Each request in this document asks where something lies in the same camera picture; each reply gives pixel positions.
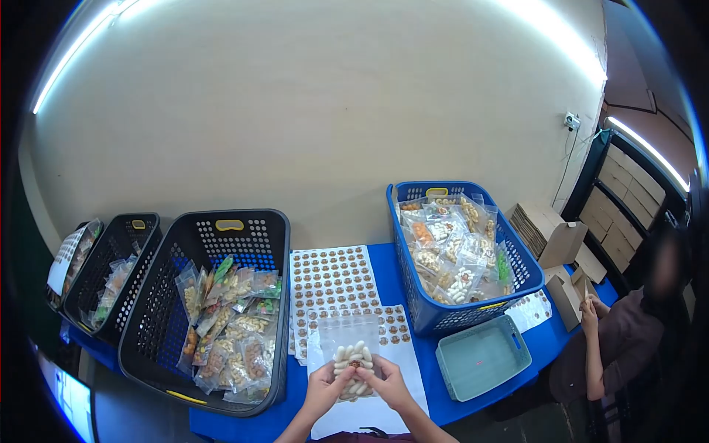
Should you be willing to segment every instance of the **headscarf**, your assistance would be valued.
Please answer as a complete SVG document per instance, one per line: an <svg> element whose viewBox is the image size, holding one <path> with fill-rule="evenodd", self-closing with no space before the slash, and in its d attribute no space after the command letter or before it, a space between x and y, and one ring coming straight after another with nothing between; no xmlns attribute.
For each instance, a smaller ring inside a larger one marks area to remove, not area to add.
<svg viewBox="0 0 709 443"><path fill-rule="evenodd" d="M646 266L647 274L644 279L643 297L640 308L646 314L652 315L664 325L668 325L677 315L681 303L680 297L687 285L691 273L691 250L687 239L686 230L682 227L666 226L653 232L650 237L648 249L650 263ZM672 242L676 247L677 268L675 278L665 289L655 287L655 269L658 265L658 254L663 245Z"/></svg>

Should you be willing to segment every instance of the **monitor screen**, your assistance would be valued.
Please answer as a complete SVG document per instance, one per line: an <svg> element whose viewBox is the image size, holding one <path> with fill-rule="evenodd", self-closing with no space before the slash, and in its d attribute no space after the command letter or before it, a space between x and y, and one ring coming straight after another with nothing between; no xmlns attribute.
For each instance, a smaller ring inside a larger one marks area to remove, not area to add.
<svg viewBox="0 0 709 443"><path fill-rule="evenodd" d="M59 407L77 434L86 442L94 443L91 423L91 389L52 363L42 352L37 352L40 368Z"/></svg>

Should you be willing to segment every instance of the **black plastic basket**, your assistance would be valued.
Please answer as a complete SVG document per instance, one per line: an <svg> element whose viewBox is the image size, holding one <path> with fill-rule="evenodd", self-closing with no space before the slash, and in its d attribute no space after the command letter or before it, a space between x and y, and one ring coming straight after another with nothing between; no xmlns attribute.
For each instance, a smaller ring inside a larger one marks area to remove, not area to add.
<svg viewBox="0 0 709 443"><path fill-rule="evenodd" d="M74 231L78 231L79 229L81 229L81 228L83 228L84 226L86 226L88 223L89 223L89 222L80 223ZM101 222L101 221L99 221L99 226L101 226L101 230L100 230L100 232L99 232L99 236L94 240L94 244L91 246L92 249L94 248L94 246L96 246L96 245L98 244L99 238L101 238L101 236L102 236L103 233L104 233L104 223ZM74 281L72 282L72 286L74 285L74 283L76 283L76 278L75 278ZM71 322L72 322L72 319L69 318L69 316L66 314L66 312L64 312L64 301L66 300L66 297L64 297L64 298L61 298L61 297L60 297L61 300L60 300L60 302L59 302L59 305L58 305L58 306L54 306L54 305L52 304L52 298L53 298L53 295L52 295L52 294L53 294L53 293L54 293L54 291L49 287L49 285L46 285L46 286L45 286L45 301L47 302L47 305L49 306L49 308L50 308L51 310L53 310L53 311L56 312L57 314L61 315L62 318L66 319L68 322L71 323Z"/></svg>
<svg viewBox="0 0 709 443"><path fill-rule="evenodd" d="M156 213L132 213L117 215L101 237L94 243L91 254L77 275L66 299L64 311L79 329L88 335L117 347L155 250L162 239L160 216ZM96 310L98 292L106 286L106 277L111 275L109 264L117 259L127 259L135 254L133 242L138 242L140 256L133 270L116 297L111 312L104 323L93 330L82 322L81 311Z"/></svg>
<svg viewBox="0 0 709 443"><path fill-rule="evenodd" d="M128 377L188 406L233 417L252 417L286 395L289 295L288 254L291 226L273 209L207 211L179 216L165 233L128 318L118 363ZM283 278L271 388L259 405L222 400L223 391L206 395L175 367L188 319L174 278L193 260L211 269L228 255L240 266L277 269Z"/></svg>

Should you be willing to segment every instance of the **basket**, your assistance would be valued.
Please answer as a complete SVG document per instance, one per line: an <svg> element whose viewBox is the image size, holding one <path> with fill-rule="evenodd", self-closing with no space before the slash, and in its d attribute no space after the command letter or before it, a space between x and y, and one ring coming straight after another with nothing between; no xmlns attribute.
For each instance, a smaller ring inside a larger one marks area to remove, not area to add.
<svg viewBox="0 0 709 443"><path fill-rule="evenodd" d="M160 217L156 213L131 213L117 215L101 237L94 243L84 267L74 280L64 301L69 320L88 335L118 347L130 309L138 295L140 283L162 238ZM99 304L98 292L106 286L111 275L109 264L117 259L127 259L135 254L133 242L138 242L141 253L133 270L123 284L111 312L100 327L93 330L82 321L81 311L88 313Z"/></svg>
<svg viewBox="0 0 709 443"><path fill-rule="evenodd" d="M520 240L502 212L497 215L497 243L505 242L514 271L515 293L460 306L438 303L424 292L406 246L403 231L394 209L395 201L409 201L427 194L482 194L487 205L495 205L490 195L469 181L405 181L386 190L389 213L393 225L396 258L406 292L414 333L417 335L444 335L477 325L502 315L520 297L539 291L544 286L544 273L537 260Z"/></svg>
<svg viewBox="0 0 709 443"><path fill-rule="evenodd" d="M456 401L480 396L532 364L527 344L509 315L443 337L436 359L448 395Z"/></svg>
<svg viewBox="0 0 709 443"><path fill-rule="evenodd" d="M89 223L89 222L80 223L74 231L78 231L79 229L81 229L81 228L83 228L84 226L86 226L88 223ZM101 232L99 233L99 236L94 240L94 244L91 246L92 249L94 248L94 246L96 246L96 244L98 244L99 239L101 238L101 236L102 236L103 233L104 233L104 224L103 224L103 222L99 221L99 225L101 226ZM54 312L56 312L57 314L61 315L62 318L64 318L64 319L65 319L66 321L68 321L69 323L71 323L71 322L72 322L72 319L70 319L69 316L68 316L68 315L66 314L66 312L64 311L64 301L66 300L66 297L64 297L63 299L60 300L58 306L54 306L54 304L52 303L52 298L53 298L53 297L52 297L52 293L54 293L54 291L49 287L49 285L46 285L46 286L45 286L45 301L47 302L47 305L49 306L49 309L51 309L51 310L53 310Z"/></svg>
<svg viewBox="0 0 709 443"><path fill-rule="evenodd" d="M273 209L208 211L179 216L165 233L128 318L118 363L128 377L193 408L233 417L252 417L286 395L288 356L288 254L291 226ZM258 405L222 400L223 391L206 395L175 367L189 325L174 278L193 260L211 269L228 255L234 263L277 269L283 278L271 388Z"/></svg>

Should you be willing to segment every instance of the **hand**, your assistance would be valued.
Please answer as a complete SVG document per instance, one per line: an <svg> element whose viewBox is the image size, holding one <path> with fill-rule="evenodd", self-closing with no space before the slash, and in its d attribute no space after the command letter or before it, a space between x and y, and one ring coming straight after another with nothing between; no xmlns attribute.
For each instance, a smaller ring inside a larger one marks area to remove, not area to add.
<svg viewBox="0 0 709 443"><path fill-rule="evenodd" d="M591 300L582 301L579 310L581 311L581 327L586 335L591 332L597 332L598 316L596 315L596 308L593 307L593 302Z"/></svg>
<svg viewBox="0 0 709 443"><path fill-rule="evenodd" d="M355 368L348 366L340 376L334 378L334 368L335 362L330 360L308 377L308 392L301 413L307 414L313 422L330 410L345 384L355 374Z"/></svg>
<svg viewBox="0 0 709 443"><path fill-rule="evenodd" d="M372 361L381 368L381 372L385 377L384 380L364 368L357 368L357 375L366 381L386 401L386 404L396 412L401 413L402 409L416 405L406 388L406 384L403 382L398 364L394 364L379 355L373 355Z"/></svg>
<svg viewBox="0 0 709 443"><path fill-rule="evenodd" d="M610 311L610 308L606 306L596 294L589 292L588 299L593 304L593 308L596 309L596 313L599 318L605 317L605 315L608 314L608 311Z"/></svg>

